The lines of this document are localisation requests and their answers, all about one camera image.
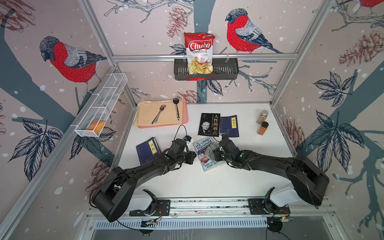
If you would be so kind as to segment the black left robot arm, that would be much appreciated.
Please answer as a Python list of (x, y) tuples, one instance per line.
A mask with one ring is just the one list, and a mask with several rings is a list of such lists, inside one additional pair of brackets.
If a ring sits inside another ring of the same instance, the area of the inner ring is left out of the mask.
[(114, 222), (125, 213), (138, 186), (175, 170), (176, 165), (192, 165), (196, 156), (189, 151), (186, 141), (176, 139), (170, 148), (149, 163), (130, 169), (113, 168), (91, 193), (90, 201), (109, 222)]

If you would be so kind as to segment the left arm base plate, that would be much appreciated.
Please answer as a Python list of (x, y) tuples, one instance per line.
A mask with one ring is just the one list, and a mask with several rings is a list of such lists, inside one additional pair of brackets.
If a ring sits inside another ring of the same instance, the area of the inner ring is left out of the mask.
[(170, 214), (170, 200), (156, 200), (152, 201), (150, 205), (144, 210), (133, 210), (129, 212), (130, 217), (160, 217), (169, 216)]

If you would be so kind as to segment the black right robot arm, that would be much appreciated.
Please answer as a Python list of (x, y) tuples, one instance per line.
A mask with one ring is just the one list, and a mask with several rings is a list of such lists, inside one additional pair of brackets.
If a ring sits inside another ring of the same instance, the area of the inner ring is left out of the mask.
[(214, 156), (216, 161), (225, 161), (235, 169), (267, 172), (291, 181), (282, 187), (272, 187), (268, 190), (263, 200), (268, 212), (272, 212), (273, 207), (280, 209), (299, 201), (319, 207), (330, 182), (329, 177), (303, 155), (280, 158), (250, 150), (241, 151), (227, 137), (218, 143)]

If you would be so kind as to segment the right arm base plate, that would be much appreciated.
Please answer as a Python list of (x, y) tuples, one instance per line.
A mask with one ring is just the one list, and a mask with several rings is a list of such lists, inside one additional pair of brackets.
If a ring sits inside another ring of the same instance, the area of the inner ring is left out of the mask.
[(289, 206), (285, 205), (279, 207), (270, 200), (262, 198), (248, 199), (248, 207), (250, 208), (251, 215), (267, 215), (267, 214), (280, 214), (289, 215), (291, 213)]

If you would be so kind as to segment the Treehouse colourful paperback book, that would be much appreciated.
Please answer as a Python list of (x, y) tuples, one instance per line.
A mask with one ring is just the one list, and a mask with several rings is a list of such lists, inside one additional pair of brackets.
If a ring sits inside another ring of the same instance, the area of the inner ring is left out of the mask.
[(224, 162), (212, 162), (205, 156), (206, 148), (213, 142), (217, 141), (213, 137), (207, 137), (193, 143), (193, 147), (195, 149), (197, 157), (199, 158), (204, 172), (224, 164)]

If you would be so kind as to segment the grey striped cloth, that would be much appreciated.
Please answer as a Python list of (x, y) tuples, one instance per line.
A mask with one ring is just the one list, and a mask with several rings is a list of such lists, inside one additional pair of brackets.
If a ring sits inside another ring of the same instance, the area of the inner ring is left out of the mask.
[(218, 162), (219, 160), (216, 157), (215, 150), (219, 148), (217, 142), (211, 143), (205, 150), (205, 156), (212, 162)]

